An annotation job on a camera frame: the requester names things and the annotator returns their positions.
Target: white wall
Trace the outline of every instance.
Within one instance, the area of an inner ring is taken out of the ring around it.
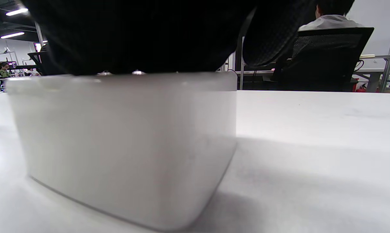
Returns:
[[[29,41],[18,41],[11,39],[0,39],[0,52],[5,51],[5,47],[9,47],[11,51],[15,51],[18,57],[18,63],[22,65],[22,59],[29,59],[28,53],[35,52],[34,43]],[[0,61],[6,61],[8,58],[9,61],[15,60],[15,55],[11,54],[12,59],[9,54],[0,55]],[[33,61],[27,61],[28,65],[35,65]]]
[[[363,54],[386,55],[390,47],[390,0],[356,0],[347,18],[374,27]],[[363,68],[383,68],[383,59],[365,60]]]

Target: table surface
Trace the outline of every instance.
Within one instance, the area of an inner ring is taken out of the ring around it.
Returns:
[[[390,233],[390,94],[239,91],[237,118],[227,174],[186,232]],[[0,232],[152,231],[30,180],[0,94]]]

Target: green shirt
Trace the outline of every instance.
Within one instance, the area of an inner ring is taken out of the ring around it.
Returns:
[[[11,75],[6,70],[0,70],[0,76],[2,78],[9,78]]]

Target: white plastic container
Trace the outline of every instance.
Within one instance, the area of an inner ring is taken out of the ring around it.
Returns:
[[[236,146],[228,73],[10,78],[29,175],[157,230],[198,217]]]

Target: black office chair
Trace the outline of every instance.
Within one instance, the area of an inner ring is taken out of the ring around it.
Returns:
[[[35,62],[37,65],[38,71],[41,75],[60,75],[65,74],[66,72],[62,71],[58,66],[56,66],[50,57],[49,52],[36,52],[28,53],[28,56]]]
[[[374,28],[299,31],[273,75],[279,90],[346,91]]]

